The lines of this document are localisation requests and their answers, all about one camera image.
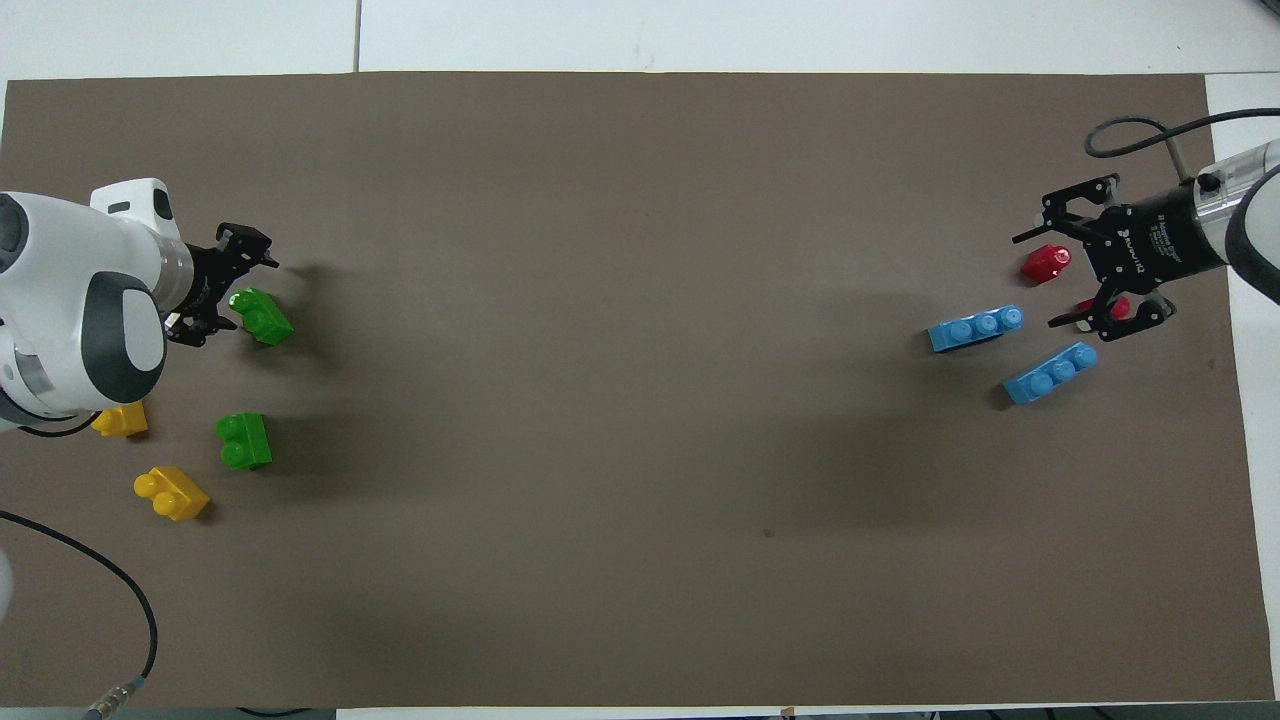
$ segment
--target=black cable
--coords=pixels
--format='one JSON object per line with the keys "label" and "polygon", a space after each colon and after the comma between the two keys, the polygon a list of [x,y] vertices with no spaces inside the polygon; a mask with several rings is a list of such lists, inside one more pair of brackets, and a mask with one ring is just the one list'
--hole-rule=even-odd
{"label": "black cable", "polygon": [[[1169,128],[1165,127],[1165,123],[1157,120],[1156,118],[1148,118],[1146,115],[1125,115],[1124,118],[1111,118],[1106,123],[1102,123],[1101,126],[1093,128],[1093,133],[1089,133],[1089,137],[1085,138],[1084,141],[1085,143],[1084,151],[1089,152],[1089,147],[1092,146],[1091,145],[1092,137],[1094,133],[1106,129],[1107,127],[1117,126],[1120,123],[1138,123],[1153,127],[1162,133],[1169,132]],[[1174,140],[1172,137],[1169,137],[1165,140],[1165,147],[1169,150],[1169,160],[1174,164],[1174,170],[1178,173],[1178,182],[1187,182],[1192,179],[1190,173],[1187,172],[1187,163],[1183,160],[1183,150],[1181,147],[1178,146],[1178,141]]]}
{"label": "black cable", "polygon": [[28,520],[22,515],[14,515],[13,512],[9,512],[6,510],[0,510],[0,520],[9,520],[10,523],[22,525],[23,528],[27,528],[29,530],[36,530],[37,533],[51,537],[55,541],[73,550],[79,551],[83,555],[90,556],[91,559],[93,559],[95,562],[110,570],[116,578],[120,579],[120,582],[123,582],[125,585],[129,587],[131,591],[133,591],[133,596],[138,598],[138,605],[142,606],[142,614],[146,615],[147,618],[147,634],[151,638],[150,647],[147,647],[147,661],[142,665],[142,671],[138,673],[138,675],[141,675],[142,678],[150,675],[151,666],[156,664],[156,647],[159,644],[159,633],[156,630],[156,615],[155,612],[151,611],[151,602],[147,601],[147,596],[145,592],[142,592],[142,588],[138,587],[138,583],[134,582],[128,573],[122,570],[119,565],[111,562],[105,555],[79,542],[73,537],[64,536],[63,533],[59,533],[58,530],[50,527],[41,525],[35,520]]}
{"label": "black cable", "polygon": [[252,715],[253,717],[288,717],[289,715],[297,715],[300,712],[306,712],[311,710],[310,707],[294,707],[293,710],[280,710],[278,712],[268,712],[265,710],[252,710],[250,707],[237,707],[244,715]]}
{"label": "black cable", "polygon": [[27,433],[28,436],[36,436],[36,437],[67,437],[67,436],[73,436],[83,430],[84,428],[92,425],[93,420],[97,420],[97,416],[101,414],[102,414],[101,410],[97,413],[91,413],[88,418],[84,418],[83,423],[76,425],[74,428],[67,428],[65,430],[41,430],[37,428],[28,428],[27,425],[18,425],[18,429]]}
{"label": "black cable", "polygon": [[1129,145],[1121,145],[1120,147],[1112,147],[1110,150],[1098,150],[1093,146],[1093,138],[1097,135],[1112,126],[1119,126],[1121,123],[1139,123],[1149,126],[1155,123],[1151,118],[1144,115],[1121,115],[1119,118],[1111,118],[1110,120],[1100,124],[1098,127],[1089,131],[1089,135],[1084,137],[1084,151],[1088,152],[1091,158],[1119,158],[1120,155],[1128,155],[1130,152],[1137,152],[1156,145],[1157,142],[1165,142],[1179,135],[1188,133],[1193,129],[1199,129],[1202,127],[1208,127],[1213,123],[1221,123],[1226,120],[1239,120],[1242,118],[1280,118],[1280,108],[1251,108],[1247,110],[1231,110],[1230,113],[1217,113],[1215,115],[1204,115],[1197,120],[1180,124],[1172,129],[1164,129],[1147,140],[1139,140],[1138,142],[1130,142]]}

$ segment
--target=toy building block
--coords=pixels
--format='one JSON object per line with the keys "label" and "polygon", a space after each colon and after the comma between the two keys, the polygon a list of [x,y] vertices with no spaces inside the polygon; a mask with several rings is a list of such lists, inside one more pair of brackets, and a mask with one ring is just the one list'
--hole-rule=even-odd
{"label": "toy building block", "polygon": [[214,427],[223,438],[223,462],[233,470],[252,470],[271,461],[266,425],[257,413],[238,413],[218,420]]}
{"label": "toy building block", "polygon": [[1042,245],[1027,256],[1023,274],[1036,282],[1047,283],[1071,264],[1071,251],[1061,245]]}
{"label": "toy building block", "polygon": [[131,402],[102,414],[90,425],[102,437],[129,437],[147,429],[147,414],[142,410],[142,401]]}
{"label": "toy building block", "polygon": [[1036,402],[1097,363],[1098,351],[1076,342],[1030,370],[1005,380],[1005,389],[1018,405]]}
{"label": "toy building block", "polygon": [[237,291],[227,302],[241,314],[244,329],[261,343],[279,345],[293,334],[293,325],[284,319],[275,300],[256,287]]}
{"label": "toy building block", "polygon": [[934,352],[946,352],[997,338],[1020,327],[1023,327],[1023,311],[1016,305],[1005,305],[933,325],[929,328],[929,342],[933,343]]}
{"label": "toy building block", "polygon": [[[1089,307],[1093,307],[1092,297],[1089,297],[1088,300],[1082,300],[1075,305],[1075,310],[1078,313],[1084,313]],[[1130,310],[1133,310],[1133,306],[1130,305],[1129,299],[1121,295],[1116,300],[1115,305],[1111,306],[1111,316],[1115,318],[1116,320],[1124,320],[1125,318],[1129,316]],[[1079,328],[1082,333],[1093,332],[1093,323],[1089,323],[1088,318],[1076,322],[1075,327]]]}
{"label": "toy building block", "polygon": [[150,473],[133,480],[133,493],[151,500],[156,515],[178,520],[191,520],[209,503],[209,496],[182,470],[173,466],[152,468]]}

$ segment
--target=cable connector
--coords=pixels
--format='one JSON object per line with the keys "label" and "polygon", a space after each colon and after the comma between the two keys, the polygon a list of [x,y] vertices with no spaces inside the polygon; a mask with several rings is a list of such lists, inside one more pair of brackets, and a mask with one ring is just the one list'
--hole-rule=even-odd
{"label": "cable connector", "polygon": [[102,697],[97,698],[97,702],[88,706],[88,710],[84,711],[84,720],[106,720],[113,712],[123,707],[134,693],[141,691],[143,683],[146,683],[146,678],[138,675],[128,683],[106,691],[102,693]]}

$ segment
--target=brown table surface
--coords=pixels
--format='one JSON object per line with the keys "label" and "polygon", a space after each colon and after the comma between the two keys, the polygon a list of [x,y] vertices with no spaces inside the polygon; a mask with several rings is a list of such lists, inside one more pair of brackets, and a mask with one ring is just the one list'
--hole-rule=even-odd
{"label": "brown table surface", "polygon": [[[1202,78],[438,73],[10,83],[0,187],[169,184],[184,240],[275,238],[297,334],[172,347],[147,437],[0,438],[0,502],[150,593],[148,705],[756,705],[1271,697],[1225,273],[1094,343],[1083,254],[1016,268],[1120,113]],[[1126,136],[1117,133],[1116,140]],[[1188,137],[1210,160],[1206,133]],[[1019,304],[951,355],[925,327]],[[276,461],[223,468],[214,421]],[[214,498],[157,518],[134,475]],[[0,528],[0,705],[145,651],[127,591]]]}

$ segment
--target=red block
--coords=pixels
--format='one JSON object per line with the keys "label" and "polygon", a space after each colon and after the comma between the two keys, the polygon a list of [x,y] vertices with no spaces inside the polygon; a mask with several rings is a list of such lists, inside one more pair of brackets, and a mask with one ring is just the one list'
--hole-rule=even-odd
{"label": "red block", "polygon": [[1071,251],[1061,245],[1046,245],[1033,250],[1023,263],[1023,274],[1036,282],[1047,283],[1071,264]]}
{"label": "red block", "polygon": [[[1093,307],[1092,297],[1088,300],[1082,300],[1075,306],[1076,310],[1088,310],[1089,307]],[[1111,316],[1117,320],[1123,320],[1129,316],[1129,310],[1132,309],[1133,306],[1129,304],[1129,299],[1121,295],[1120,299],[1116,300],[1116,304],[1111,306]]]}

